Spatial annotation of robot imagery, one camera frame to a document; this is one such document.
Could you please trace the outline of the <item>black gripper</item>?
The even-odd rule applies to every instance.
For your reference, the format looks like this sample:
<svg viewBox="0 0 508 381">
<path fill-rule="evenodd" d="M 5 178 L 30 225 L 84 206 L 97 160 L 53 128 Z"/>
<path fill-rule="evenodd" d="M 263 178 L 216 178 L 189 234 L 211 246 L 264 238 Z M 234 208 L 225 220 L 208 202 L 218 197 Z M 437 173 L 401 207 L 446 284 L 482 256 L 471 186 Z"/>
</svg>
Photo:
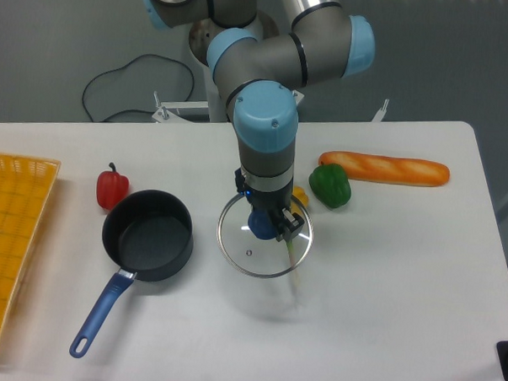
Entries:
<svg viewBox="0 0 508 381">
<path fill-rule="evenodd" d="M 273 177 L 252 174 L 244 167 L 234 171 L 236 191 L 246 196 L 254 210 L 267 214 L 276 226 L 276 240 L 290 243 L 302 231 L 302 216 L 290 213 L 292 169 Z"/>
</svg>

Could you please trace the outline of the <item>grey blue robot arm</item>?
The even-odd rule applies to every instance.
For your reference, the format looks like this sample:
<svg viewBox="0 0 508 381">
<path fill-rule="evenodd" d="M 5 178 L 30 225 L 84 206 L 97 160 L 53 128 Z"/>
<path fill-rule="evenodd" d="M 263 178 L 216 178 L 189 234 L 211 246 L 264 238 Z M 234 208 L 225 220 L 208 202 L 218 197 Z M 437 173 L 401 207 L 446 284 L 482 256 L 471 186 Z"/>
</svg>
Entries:
<svg viewBox="0 0 508 381">
<path fill-rule="evenodd" d="M 295 89 L 366 71 L 376 55 L 369 22 L 340 0 L 282 0 L 288 34 L 252 31 L 257 0 L 143 0 L 152 23 L 173 28 L 211 22 L 206 64 L 238 140 L 237 192 L 252 209 L 251 232 L 290 241 L 304 225 L 291 211 L 296 134 Z"/>
</svg>

